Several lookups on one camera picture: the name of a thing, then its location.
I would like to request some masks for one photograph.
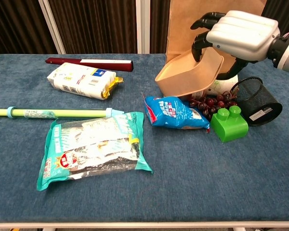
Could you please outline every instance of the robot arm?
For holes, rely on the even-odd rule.
[[[215,47],[234,57],[236,62],[217,79],[235,76],[248,63],[269,58],[274,67],[289,72],[289,33],[280,36],[278,21],[242,11],[207,13],[191,26],[210,29],[196,36],[192,45],[194,59],[199,62],[201,50]]]

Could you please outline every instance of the black mesh pencil cup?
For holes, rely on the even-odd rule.
[[[236,102],[250,126],[266,124],[278,117],[282,111],[282,105],[258,77],[249,77],[237,82],[231,91],[237,92]]]

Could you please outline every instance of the green lego brick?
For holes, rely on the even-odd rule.
[[[231,106],[229,110],[221,108],[212,116],[210,127],[222,142],[232,141],[246,136],[249,126],[241,116],[238,106]]]

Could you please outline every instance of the blue felt tabletop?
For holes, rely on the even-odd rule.
[[[162,94],[154,79],[164,54],[83,54],[133,60],[133,72],[106,101],[55,90],[47,75],[58,55],[0,55],[0,108],[106,108],[145,112],[145,96]],[[56,182],[37,191],[51,120],[0,117],[0,222],[289,220],[289,73],[271,61],[249,64],[283,105],[274,121],[221,143],[214,132],[154,128],[144,120],[141,170]]]

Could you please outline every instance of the dark curtain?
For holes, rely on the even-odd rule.
[[[150,53],[166,53],[170,0],[151,0]]]
[[[289,32],[289,0],[267,0],[262,16],[277,20],[281,35]]]
[[[0,0],[1,53],[57,53],[37,0]]]
[[[66,53],[137,53],[135,0],[49,0]]]

